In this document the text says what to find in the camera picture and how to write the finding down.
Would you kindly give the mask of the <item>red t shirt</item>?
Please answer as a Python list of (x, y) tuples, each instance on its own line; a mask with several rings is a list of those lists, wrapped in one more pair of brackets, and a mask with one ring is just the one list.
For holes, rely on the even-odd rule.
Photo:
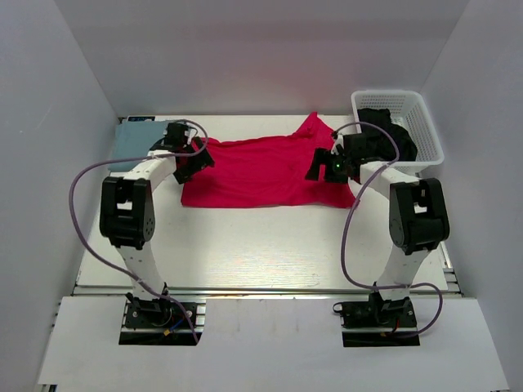
[(347, 183), (307, 180), (317, 148), (330, 149), (333, 129), (316, 112), (287, 136), (219, 141), (207, 150), (215, 165), (183, 185), (181, 204), (197, 208), (255, 208), (319, 204), (350, 208)]

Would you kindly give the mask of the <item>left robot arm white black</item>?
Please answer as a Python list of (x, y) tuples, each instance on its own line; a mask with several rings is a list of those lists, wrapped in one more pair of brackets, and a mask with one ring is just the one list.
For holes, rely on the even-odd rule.
[(123, 259), (133, 300), (155, 301), (168, 295), (151, 246), (156, 225), (153, 193), (169, 176), (183, 185), (213, 167), (207, 143), (208, 135), (198, 123), (175, 120), (130, 171), (103, 180), (100, 232)]

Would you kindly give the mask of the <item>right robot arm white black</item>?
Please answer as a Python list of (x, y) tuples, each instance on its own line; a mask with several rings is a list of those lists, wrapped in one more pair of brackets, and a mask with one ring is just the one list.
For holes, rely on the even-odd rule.
[(381, 276), (366, 288), (386, 304), (403, 302), (422, 263), (449, 237), (441, 183), (435, 178), (422, 180), (397, 170), (396, 145), (394, 157), (385, 159), (363, 134), (344, 135), (342, 139), (342, 143), (335, 144), (334, 151), (315, 150), (306, 178), (318, 180), (323, 168), (327, 182), (359, 182), (357, 200), (367, 188), (388, 200), (388, 229), (393, 246)]

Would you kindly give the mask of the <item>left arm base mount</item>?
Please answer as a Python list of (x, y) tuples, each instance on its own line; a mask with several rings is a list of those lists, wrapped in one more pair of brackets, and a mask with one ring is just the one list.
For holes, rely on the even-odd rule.
[(118, 343), (143, 346), (196, 346), (190, 323), (199, 340), (203, 334), (206, 304), (171, 301), (145, 301), (126, 294)]

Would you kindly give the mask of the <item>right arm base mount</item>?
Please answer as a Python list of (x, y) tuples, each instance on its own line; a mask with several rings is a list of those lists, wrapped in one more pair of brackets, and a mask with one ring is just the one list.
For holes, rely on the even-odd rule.
[(385, 301), (379, 292), (371, 292), (366, 301), (335, 303), (333, 312), (341, 319), (345, 348), (420, 345), (418, 323), (409, 297)]

